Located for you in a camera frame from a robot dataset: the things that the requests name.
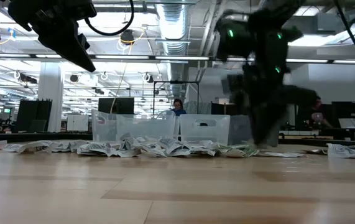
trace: silver duct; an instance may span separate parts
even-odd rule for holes
[[[180,40],[187,36],[188,6],[180,4],[158,4],[159,29],[163,39]],[[186,55],[187,44],[179,42],[163,42],[166,55]],[[184,63],[168,63],[169,80],[187,81],[188,66]],[[185,85],[171,85],[174,98],[185,97]]]

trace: white pillar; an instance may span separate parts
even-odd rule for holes
[[[63,109],[64,74],[59,63],[42,62],[39,76],[39,100],[52,100],[48,132],[60,132]]]

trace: wooden floor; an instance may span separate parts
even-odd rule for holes
[[[355,224],[355,159],[0,151],[0,223]]]

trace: person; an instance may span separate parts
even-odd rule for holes
[[[316,103],[311,108],[308,108],[299,114],[299,120],[306,122],[308,127],[312,129],[333,128],[330,122],[326,119],[325,114],[321,98],[317,96]]]
[[[181,114],[187,114],[187,112],[183,108],[183,102],[181,99],[175,99],[173,102],[174,109],[172,111],[176,114],[176,116],[180,116]]]

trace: man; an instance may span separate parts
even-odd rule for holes
[[[325,129],[333,128],[325,116],[325,110],[322,107],[322,101],[319,96],[316,98],[316,103],[311,108],[299,111],[298,120],[304,122],[310,129]]]

